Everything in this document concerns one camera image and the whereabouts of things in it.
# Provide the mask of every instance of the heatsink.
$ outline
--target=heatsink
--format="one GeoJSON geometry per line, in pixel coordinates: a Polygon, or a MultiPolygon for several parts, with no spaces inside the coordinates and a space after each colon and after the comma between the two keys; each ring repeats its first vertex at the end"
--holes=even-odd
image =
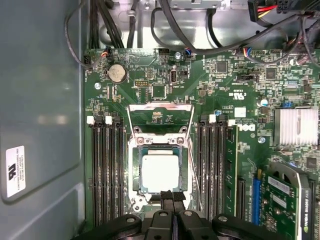
{"type": "Polygon", "coordinates": [[[317,145],[318,109],[274,110],[275,145],[317,145]]]}

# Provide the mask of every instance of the capacitor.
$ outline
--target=capacitor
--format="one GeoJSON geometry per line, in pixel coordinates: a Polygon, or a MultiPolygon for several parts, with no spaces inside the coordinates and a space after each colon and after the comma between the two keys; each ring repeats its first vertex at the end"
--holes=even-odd
{"type": "Polygon", "coordinates": [[[216,116],[219,116],[219,115],[222,114],[222,111],[216,109],[216,110],[214,110],[214,114],[215,114],[216,116]]]}
{"type": "Polygon", "coordinates": [[[259,99],[256,103],[259,107],[268,107],[268,100],[266,98],[259,99]]]}

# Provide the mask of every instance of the integrated circuit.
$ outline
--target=integrated circuit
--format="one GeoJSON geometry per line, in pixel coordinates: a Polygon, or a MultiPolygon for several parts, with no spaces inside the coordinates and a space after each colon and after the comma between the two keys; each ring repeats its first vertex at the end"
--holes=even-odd
{"type": "Polygon", "coordinates": [[[277,69],[276,68],[266,68],[265,69],[265,79],[271,80],[276,79],[277,69]]]}
{"type": "Polygon", "coordinates": [[[226,73],[228,69],[228,63],[226,61],[218,61],[216,63],[216,72],[217,73],[226,73]]]}

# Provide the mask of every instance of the white slot latch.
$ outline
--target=white slot latch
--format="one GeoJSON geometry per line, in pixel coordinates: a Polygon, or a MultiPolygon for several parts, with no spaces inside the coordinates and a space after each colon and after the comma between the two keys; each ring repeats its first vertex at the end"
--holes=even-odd
{"type": "Polygon", "coordinates": [[[105,124],[112,125],[112,116],[105,116],[105,124]]]}
{"type": "Polygon", "coordinates": [[[86,117],[86,124],[88,125],[95,125],[95,118],[94,116],[87,116],[86,117]]]}
{"type": "Polygon", "coordinates": [[[209,115],[209,124],[213,124],[217,121],[217,116],[215,114],[209,115]]]}

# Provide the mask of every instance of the green circuit board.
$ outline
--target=green circuit board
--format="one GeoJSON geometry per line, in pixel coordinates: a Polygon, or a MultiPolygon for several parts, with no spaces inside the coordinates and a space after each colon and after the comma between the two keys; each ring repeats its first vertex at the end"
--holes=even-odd
{"type": "MultiPolygon", "coordinates": [[[[102,49],[89,49],[85,53],[86,59],[97,59],[102,52],[102,49]]],[[[319,59],[320,51],[315,54],[319,59]]],[[[252,51],[251,56],[272,61],[281,56],[281,52],[252,51]]],[[[301,57],[301,53],[294,53],[278,65],[263,66],[250,62],[235,51],[213,56],[182,53],[181,58],[176,59],[175,52],[165,49],[114,49],[112,56],[103,57],[97,66],[86,70],[85,118],[88,121],[88,117],[93,117],[97,122],[110,116],[113,125],[118,124],[113,129],[102,131],[98,128],[95,132],[89,124],[84,126],[88,228],[124,213],[143,216],[147,211],[160,209],[157,200],[151,198],[147,205],[135,211],[128,195],[128,141],[136,127],[144,133],[158,135],[190,127],[200,194],[193,177],[188,207],[199,210],[201,202],[207,218],[223,212],[249,222],[257,221],[253,219],[257,214],[253,206],[256,194],[253,181],[258,170],[265,170],[270,161],[290,163],[318,175],[320,151],[317,145],[274,143],[275,109],[315,108],[319,105],[318,69],[310,63],[297,65],[301,57]],[[125,71],[125,76],[117,83],[110,77],[110,67],[114,64],[121,65],[125,71]],[[132,111],[129,118],[129,105],[155,102],[189,105],[194,113],[159,107],[132,111]],[[211,118],[220,125],[210,126],[211,118]],[[108,146],[106,150],[99,146],[104,142],[108,146]],[[212,150],[218,152],[217,156],[210,152],[213,145],[217,145],[212,150]],[[217,167],[223,168],[220,181],[207,181],[217,167]]],[[[138,148],[133,152],[136,155],[132,169],[134,189],[139,191],[137,179],[140,178],[141,159],[138,148]]],[[[193,174],[186,165],[183,162],[180,165],[184,179],[193,174]]],[[[187,187],[182,182],[180,190],[185,191],[187,187]]],[[[259,195],[258,198],[262,204],[262,197],[259,195]]],[[[318,208],[315,216],[314,235],[318,239],[318,208]]]]}

